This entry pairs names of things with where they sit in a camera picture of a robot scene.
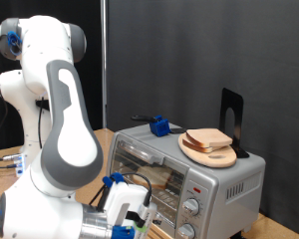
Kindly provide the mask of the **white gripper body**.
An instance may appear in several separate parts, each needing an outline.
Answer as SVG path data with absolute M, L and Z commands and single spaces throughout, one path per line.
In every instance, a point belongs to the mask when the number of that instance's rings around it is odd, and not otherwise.
M 138 213 L 147 193 L 148 190 L 141 185 L 114 183 L 104 206 L 107 222 L 112 226 L 132 225 L 126 218 L 127 213 Z

